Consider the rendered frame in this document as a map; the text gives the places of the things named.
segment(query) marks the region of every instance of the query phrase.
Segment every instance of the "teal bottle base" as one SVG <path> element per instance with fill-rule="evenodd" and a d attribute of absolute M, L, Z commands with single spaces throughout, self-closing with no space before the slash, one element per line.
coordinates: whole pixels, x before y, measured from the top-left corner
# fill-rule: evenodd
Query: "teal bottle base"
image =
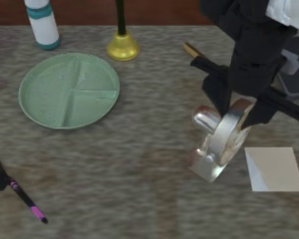
<path fill-rule="evenodd" d="M 42 50 L 46 50 L 46 51 L 54 50 L 55 48 L 57 48 L 60 45 L 60 38 L 56 42 L 49 44 L 49 45 L 42 45 L 40 43 L 37 43 L 37 45 Z"/>

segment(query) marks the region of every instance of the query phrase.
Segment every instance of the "round green tray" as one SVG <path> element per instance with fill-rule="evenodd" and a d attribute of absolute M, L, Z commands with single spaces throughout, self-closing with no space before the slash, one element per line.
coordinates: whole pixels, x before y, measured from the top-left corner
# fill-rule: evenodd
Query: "round green tray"
<path fill-rule="evenodd" d="M 119 93 L 119 77 L 107 62 L 68 53 L 46 59 L 27 73 L 19 89 L 19 104 L 37 124 L 75 129 L 106 115 Z"/>

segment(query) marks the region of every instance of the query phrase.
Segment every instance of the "white robot part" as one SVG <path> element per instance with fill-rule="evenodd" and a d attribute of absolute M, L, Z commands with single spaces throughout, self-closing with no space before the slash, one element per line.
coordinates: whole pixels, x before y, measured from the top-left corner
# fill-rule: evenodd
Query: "white robot part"
<path fill-rule="evenodd" d="M 299 0 L 269 0 L 266 15 L 283 25 L 299 29 Z"/>

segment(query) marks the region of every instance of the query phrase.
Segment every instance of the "black and pink pen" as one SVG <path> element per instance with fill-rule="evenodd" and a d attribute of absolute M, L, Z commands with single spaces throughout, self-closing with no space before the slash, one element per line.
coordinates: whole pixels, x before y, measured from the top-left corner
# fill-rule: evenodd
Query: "black and pink pen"
<path fill-rule="evenodd" d="M 29 196 L 22 190 L 18 183 L 11 177 L 8 177 L 10 187 L 17 193 L 17 195 L 25 202 L 25 204 L 31 209 L 32 213 L 40 219 L 44 224 L 48 223 L 47 218 L 41 212 L 41 210 L 34 204 Z"/>

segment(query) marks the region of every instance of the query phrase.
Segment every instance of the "wooden handle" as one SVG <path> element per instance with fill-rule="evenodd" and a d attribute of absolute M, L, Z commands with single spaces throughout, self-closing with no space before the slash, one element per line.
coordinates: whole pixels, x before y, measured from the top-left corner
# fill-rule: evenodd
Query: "wooden handle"
<path fill-rule="evenodd" d="M 184 49 L 193 58 L 196 58 L 197 56 L 202 56 L 202 57 L 206 58 L 200 51 L 198 51 L 195 47 L 193 47 L 188 42 L 184 43 Z"/>

